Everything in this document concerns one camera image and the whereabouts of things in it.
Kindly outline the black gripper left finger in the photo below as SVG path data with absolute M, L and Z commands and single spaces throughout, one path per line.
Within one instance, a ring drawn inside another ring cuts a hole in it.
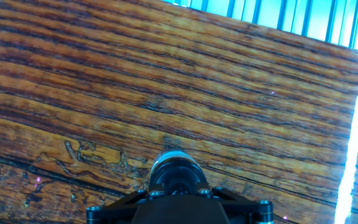
M 155 184 L 148 190 L 136 190 L 108 206 L 89 206 L 86 209 L 86 224 L 114 223 L 118 219 L 133 217 L 141 205 L 164 195 L 164 185 Z

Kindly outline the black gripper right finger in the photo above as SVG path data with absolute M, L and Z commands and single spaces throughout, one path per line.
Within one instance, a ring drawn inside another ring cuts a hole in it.
M 228 223 L 274 224 L 269 200 L 250 200 L 224 187 L 208 185 L 197 185 L 196 195 L 216 202 Z

